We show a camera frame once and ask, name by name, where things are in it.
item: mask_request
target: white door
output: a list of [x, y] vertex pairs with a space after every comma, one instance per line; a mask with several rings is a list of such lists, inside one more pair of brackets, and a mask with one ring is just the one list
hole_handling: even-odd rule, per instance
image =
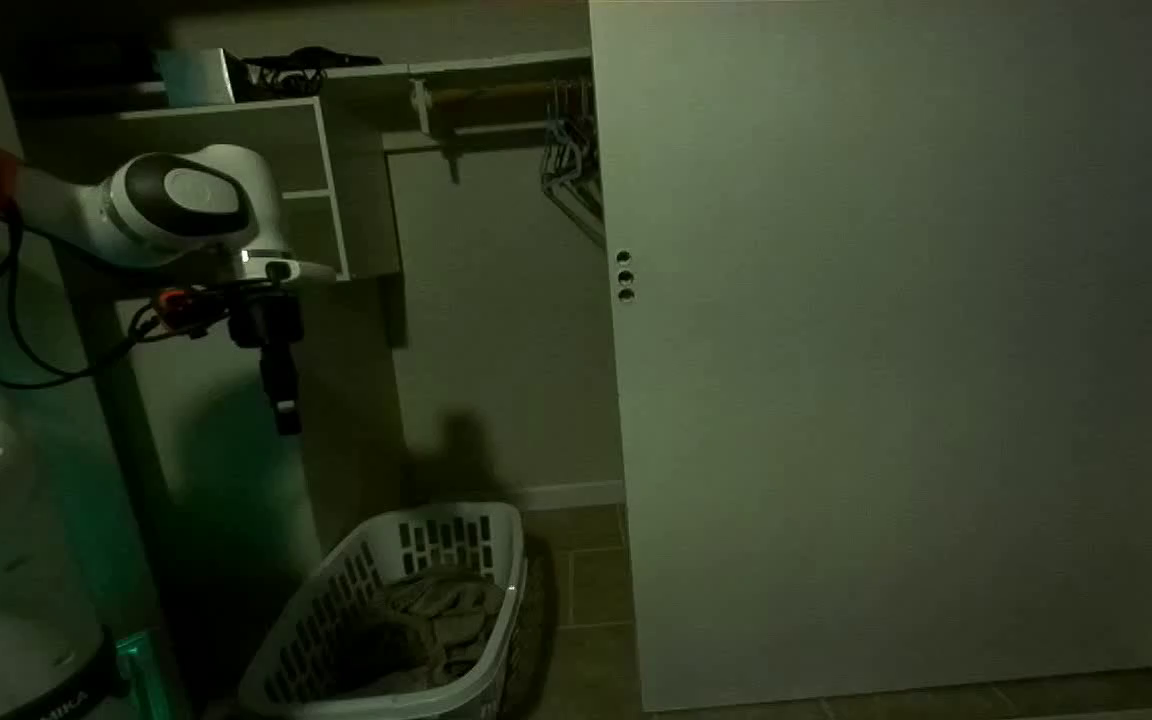
[[592, 19], [646, 705], [1144, 663], [1152, 0]]

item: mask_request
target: cable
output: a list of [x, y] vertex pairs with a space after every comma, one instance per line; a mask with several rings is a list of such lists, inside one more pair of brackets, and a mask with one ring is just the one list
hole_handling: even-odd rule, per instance
[[38, 391], [38, 390], [59, 390], [59, 384], [95, 378], [95, 373], [120, 363], [139, 342], [151, 335], [151, 330], [162, 330], [158, 315], [149, 320], [151, 306], [143, 306], [143, 307], [129, 320], [124, 342], [120, 342], [116, 348], [108, 348], [101, 361], [91, 361], [87, 370], [77, 370], [77, 373], [71, 373], [71, 370], [57, 370], [53, 361], [44, 361], [44, 355], [30, 346], [30, 335], [23, 335], [23, 330], [19, 330], [19, 245], [23, 245], [23, 215], [19, 215], [17, 206], [3, 212], [3, 224], [9, 224], [9, 256], [0, 262], [0, 279], [9, 279], [9, 331], [14, 331], [17, 348], [19, 348], [42, 373], [49, 373], [49, 380], [9, 380], [9, 378], [0, 378], [0, 390]]

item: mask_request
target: laundry basket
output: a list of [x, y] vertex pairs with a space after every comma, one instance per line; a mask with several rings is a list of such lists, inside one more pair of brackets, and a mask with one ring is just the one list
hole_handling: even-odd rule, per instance
[[[504, 593], [482, 661], [442, 689], [394, 698], [327, 698], [335, 689], [332, 640], [375, 605], [381, 587], [470, 566]], [[287, 599], [242, 680], [242, 716], [260, 720], [415, 720], [499, 714], [508, 644], [526, 586], [526, 525], [508, 503], [434, 503], [386, 511], [341, 539], [341, 550]]]

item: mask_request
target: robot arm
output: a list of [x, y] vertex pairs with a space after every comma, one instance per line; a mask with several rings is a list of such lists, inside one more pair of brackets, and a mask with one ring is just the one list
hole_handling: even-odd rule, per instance
[[132, 158], [101, 183], [69, 183], [0, 158], [0, 215], [116, 270], [165, 270], [200, 250], [229, 250], [233, 279], [192, 290], [197, 307], [208, 307], [206, 324], [224, 315], [242, 348], [260, 348], [277, 430], [302, 430], [293, 346], [304, 330], [293, 290], [335, 273], [287, 254], [280, 197], [258, 152], [208, 145], [188, 158]]

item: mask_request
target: floor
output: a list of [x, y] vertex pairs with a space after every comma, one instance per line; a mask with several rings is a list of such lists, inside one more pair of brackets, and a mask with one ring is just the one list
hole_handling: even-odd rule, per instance
[[[508, 716], [639, 720], [625, 511], [533, 511], [526, 525], [533, 581], [514, 656]], [[672, 714], [653, 720], [1092, 720], [1100, 714], [1113, 720], [1122, 708], [1152, 708], [1147, 669], [724, 714]]]

